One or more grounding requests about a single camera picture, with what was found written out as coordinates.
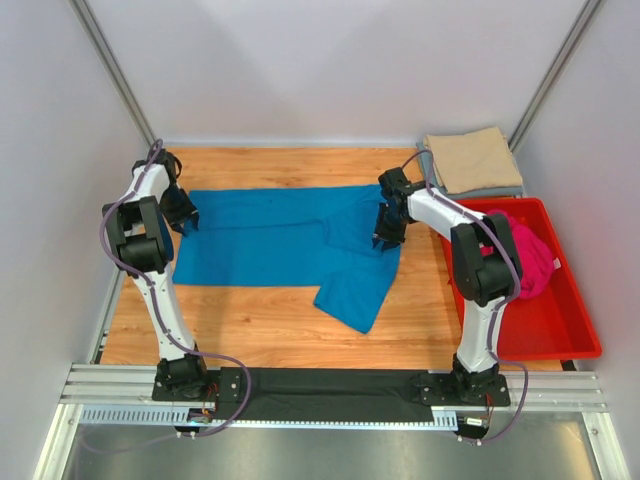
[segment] wire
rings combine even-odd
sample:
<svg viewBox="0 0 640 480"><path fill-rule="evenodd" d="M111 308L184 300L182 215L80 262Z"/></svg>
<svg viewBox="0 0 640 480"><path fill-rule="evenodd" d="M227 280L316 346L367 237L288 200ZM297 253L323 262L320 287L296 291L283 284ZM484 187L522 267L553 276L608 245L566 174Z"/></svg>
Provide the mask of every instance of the wire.
<svg viewBox="0 0 640 480"><path fill-rule="evenodd" d="M127 193L122 198L120 198L120 200L118 200L113 205L111 205L111 207L109 207L107 212L102 217L102 221L100 222L100 245L102 246L102 249L107 254L107 256L116 265L118 265L123 270L131 273L132 275L139 276L140 278L142 278L146 282L147 286L149 287L149 296L151 297L151 304L152 304L152 307L153 307L153 312L154 312L154 314L156 316L156 319L158 321L158 326L160 327L160 330L162 331L162 333L167 337L167 339L175 347L177 347L180 350L182 350L183 352L191 354L191 355L196 355L196 356L204 357L204 358L215 358L217 360L224 360L224 361L227 361L227 362L235 363L236 365L238 365L242 369L243 373L245 374L245 376L247 378L247 389L245 391L245 394L244 394L244 397L242 399L242 402L240 403L240 406L236 409L236 411L233 412L233 414L231 414L229 416L229 418L226 419L224 422L222 422L220 425L218 425L216 427L209 428L209 429L207 429L207 430L205 430L203 432L198 432L198 433L194 433L193 434L194 437L200 437L200 438L201 437L208 437L208 436L214 435L214 434L216 434L216 433L228 428L238 418L238 416L242 413L242 411L246 407L247 402L249 401L249 398L251 396L251 372L249 372L249 369L246 367L246 365L244 363L242 363L240 360L238 360L236 358L233 358L233 357L230 357L230 356L227 356L227 355L222 355L222 354L219 354L219 353L199 352L197 350L193 350L191 348L185 347L180 342L178 342L173 337L173 335L171 334L171 331L169 329L167 329L167 326L165 325L164 321L162 320L162 315L160 313L160 306L158 304L158 298L156 296L155 284L154 284L153 280L151 280L151 278L148 275L146 275L144 272L138 270L137 268L132 267L131 265L126 264L125 262L120 260L116 255L114 255L111 252L111 249L109 248L109 245L107 244L107 240L105 238L106 230L107 230L107 222L109 221L109 218L111 218L111 216L115 213L115 211L122 204L124 204L125 202L127 202L128 200L133 198L138 193L138 189L140 188L140 185L142 184L142 181L144 180L145 175L147 174L147 172L149 171L151 166L154 164L155 160L158 158L158 155L160 154L160 151L162 150L162 144L163 144L162 140L158 139L153 143L153 145L151 145L151 147L149 148L149 152L147 154L147 163L145 164L144 170L142 171L142 173L140 174L140 176L136 180L136 183L134 184L132 191ZM149 441L147 441L145 443L136 445L134 447L120 448L120 449L117 449L117 450L100 450L100 449L97 449L97 448L93 448L90 445L88 445L84 441L83 438L80 439L80 443L82 444L82 446L84 448L86 448L90 452L97 453L97 454L102 454L102 455L108 455L108 454L130 452L130 451L133 451L133 450L137 450L139 448L144 448L144 447L147 447L149 445L153 445L155 443L168 440L170 438L176 438L176 436L175 435L166 435L166 436L163 436L163 437L158 437L158 438L153 439L153 440L149 440Z"/></svg>
<svg viewBox="0 0 640 480"><path fill-rule="evenodd" d="M411 157L409 157L407 159L407 161L405 161L405 163L403 164L403 168L411 160L413 160L418 155L422 155L423 153L432 153L432 152L428 148L424 148L424 149L418 150L416 153L411 155ZM429 164L429 170L427 172L425 172L424 179L425 179L425 183L426 183L425 189L427 190L429 195L431 195L431 197L434 200L436 200L437 202L440 202L443 205L446 205L447 207L453 209L454 211L456 211L457 213L459 213L463 217L471 219L474 223L476 223L484 231L484 233L489 237L489 239L491 240L491 242L493 243L495 248L500 253L500 256L502 257L502 259L506 263L507 268L509 269L509 273L511 274L511 277L513 278L513 282L514 282L514 288L513 288L513 292L511 293L511 295L509 295L508 297L505 297L501 302L498 302L498 304L496 304L493 307L493 309L491 310L491 319L489 321L489 332L488 332L488 335L487 335L487 351L489 352L489 355L491 355L491 358L493 358L496 362L501 363L503 365L512 365L512 366L520 368L522 370L522 373L524 374L524 384L522 386L522 395L520 397L520 402L518 402L518 406L516 408L516 411L515 411L513 417L511 418L511 421L507 424L506 427L504 427L499 433L495 434L493 437L490 437L490 438L482 440L482 443L490 443L490 442L494 442L494 441L504 437L514 427L514 425L516 424L516 422L520 418L520 415L522 414L522 408L524 407L524 402L525 402L525 400L527 398L527 392L529 390L529 369L527 368L527 366L524 363L501 359L493 351L493 344L492 344L492 342L493 342L493 331L496 328L496 321L498 319L498 312L500 311L500 309L503 306L505 306L506 304L508 304L509 302L515 300L516 298L518 298L520 296L520 291L521 291L520 277L518 276L518 272L516 271L516 268L513 265L513 262L509 258L509 255L507 254L507 251L504 249L504 246L502 245L502 243L500 243L500 241L498 240L498 237L496 237L496 235L491 231L491 229L482 221L482 218L480 218L480 217L478 217L478 216L476 216L476 215L474 215L472 213L469 213L461 205L459 205L458 203L454 202L453 200L450 200L447 197L444 197L442 195L436 195L436 192L434 191L434 189L431 187L431 185L429 183L430 180L431 180L431 176L433 175L433 162L427 162L427 163Z"/></svg>

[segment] red plastic container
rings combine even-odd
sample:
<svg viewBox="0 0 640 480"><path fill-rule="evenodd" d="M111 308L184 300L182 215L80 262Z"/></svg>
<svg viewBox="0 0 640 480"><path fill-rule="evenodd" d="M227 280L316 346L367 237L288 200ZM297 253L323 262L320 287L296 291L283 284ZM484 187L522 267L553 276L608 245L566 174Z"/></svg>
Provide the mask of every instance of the red plastic container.
<svg viewBox="0 0 640 480"><path fill-rule="evenodd" d="M537 198L482 198L460 202L479 212L500 209L528 226L560 260L545 291L532 299L516 299L507 305L498 341L498 355L507 360L571 360L602 354L598 336L560 247L551 220ZM442 238L444 254L453 277L451 245ZM464 302L451 282L460 323Z"/></svg>

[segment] white wall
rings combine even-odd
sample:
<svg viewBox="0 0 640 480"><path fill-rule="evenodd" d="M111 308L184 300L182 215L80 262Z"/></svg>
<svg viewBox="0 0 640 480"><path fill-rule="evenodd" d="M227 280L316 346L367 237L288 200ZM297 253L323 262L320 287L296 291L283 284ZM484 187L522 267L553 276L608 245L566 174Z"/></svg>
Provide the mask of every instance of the white wall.
<svg viewBox="0 0 640 480"><path fill-rule="evenodd" d="M90 0L170 142L510 134L583 0Z"/></svg>
<svg viewBox="0 0 640 480"><path fill-rule="evenodd" d="M3 2L0 65L0 477L22 480L98 326L101 206L145 147L67 1Z"/></svg>
<svg viewBox="0 0 640 480"><path fill-rule="evenodd" d="M603 346L599 374L633 478L640 364L640 3L608 0L517 154L560 234Z"/></svg>

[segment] wooden table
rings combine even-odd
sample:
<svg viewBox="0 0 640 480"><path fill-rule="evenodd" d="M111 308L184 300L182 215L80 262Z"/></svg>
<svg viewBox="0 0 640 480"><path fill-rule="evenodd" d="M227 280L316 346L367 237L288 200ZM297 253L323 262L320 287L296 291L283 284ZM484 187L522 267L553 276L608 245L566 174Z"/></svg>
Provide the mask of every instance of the wooden table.
<svg viewBox="0 0 640 480"><path fill-rule="evenodd" d="M191 189L313 187L376 183L413 153L404 148L171 148ZM407 167L421 178L417 164ZM179 237L173 235L176 249ZM318 287L177 285L185 322L201 351L253 367L450 369L460 342L449 276L438 236L407 230L400 267L373 329L356 332L313 306ZM158 362L156 335L129 278L111 324L103 364ZM207 364L216 365L207 360ZM560 370L559 362L531 362Z"/></svg>

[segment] pink fabric in bin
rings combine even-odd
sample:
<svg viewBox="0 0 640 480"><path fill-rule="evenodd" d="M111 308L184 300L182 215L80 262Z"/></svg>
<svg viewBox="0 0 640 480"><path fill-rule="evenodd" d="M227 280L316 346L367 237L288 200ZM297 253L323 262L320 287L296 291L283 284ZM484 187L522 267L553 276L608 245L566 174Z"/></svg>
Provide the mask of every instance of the pink fabric in bin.
<svg viewBox="0 0 640 480"><path fill-rule="evenodd" d="M513 240L520 256L522 264L522 291L520 298L533 298L540 295L547 287L551 275L555 270L554 257L549 247L540 240L529 227L518 223L518 221L507 212L502 210L490 210L488 215L500 213L507 217ZM493 247L484 247L483 255L493 252Z"/></svg>

